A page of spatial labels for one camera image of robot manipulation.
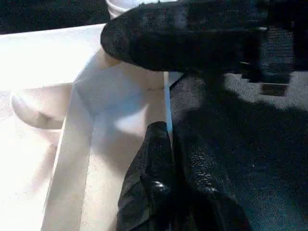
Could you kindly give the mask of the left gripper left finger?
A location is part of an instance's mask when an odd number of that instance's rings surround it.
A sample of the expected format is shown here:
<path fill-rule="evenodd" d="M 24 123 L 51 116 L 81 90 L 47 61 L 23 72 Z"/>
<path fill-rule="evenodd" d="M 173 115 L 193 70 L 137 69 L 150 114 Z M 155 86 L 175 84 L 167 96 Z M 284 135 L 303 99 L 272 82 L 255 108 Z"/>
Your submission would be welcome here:
<path fill-rule="evenodd" d="M 167 125 L 151 123 L 131 162 L 118 200 L 118 231 L 173 230 L 175 165 Z"/>

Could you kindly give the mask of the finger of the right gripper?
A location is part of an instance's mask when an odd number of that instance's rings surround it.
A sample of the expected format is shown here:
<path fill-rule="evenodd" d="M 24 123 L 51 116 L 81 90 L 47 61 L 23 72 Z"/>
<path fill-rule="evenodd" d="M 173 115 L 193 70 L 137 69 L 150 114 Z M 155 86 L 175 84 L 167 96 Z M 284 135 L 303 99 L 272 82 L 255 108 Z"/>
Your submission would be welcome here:
<path fill-rule="evenodd" d="M 101 46 L 115 59 L 153 71 L 239 72 L 258 62 L 266 18 L 254 0 L 141 4 L 103 28 Z"/>

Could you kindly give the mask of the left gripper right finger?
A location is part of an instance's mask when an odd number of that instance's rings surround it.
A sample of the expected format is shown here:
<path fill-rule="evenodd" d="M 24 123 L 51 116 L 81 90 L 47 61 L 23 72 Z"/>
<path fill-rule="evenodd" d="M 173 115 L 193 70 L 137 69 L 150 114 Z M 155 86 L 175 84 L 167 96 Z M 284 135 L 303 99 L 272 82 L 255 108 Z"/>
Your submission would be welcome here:
<path fill-rule="evenodd" d="M 250 222 L 238 204 L 226 169 L 212 150 L 195 138 L 174 139 L 174 154 L 196 231 L 248 231 Z"/>

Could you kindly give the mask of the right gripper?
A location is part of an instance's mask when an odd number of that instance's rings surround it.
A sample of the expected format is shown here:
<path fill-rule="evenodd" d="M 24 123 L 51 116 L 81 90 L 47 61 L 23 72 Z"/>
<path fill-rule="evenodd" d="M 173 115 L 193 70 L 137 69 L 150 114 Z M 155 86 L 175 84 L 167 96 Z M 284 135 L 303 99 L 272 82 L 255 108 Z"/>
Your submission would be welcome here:
<path fill-rule="evenodd" d="M 258 0 L 264 18 L 248 47 L 256 57 L 242 63 L 242 78 L 252 83 L 288 84 L 293 72 L 308 70 L 308 2 Z"/>

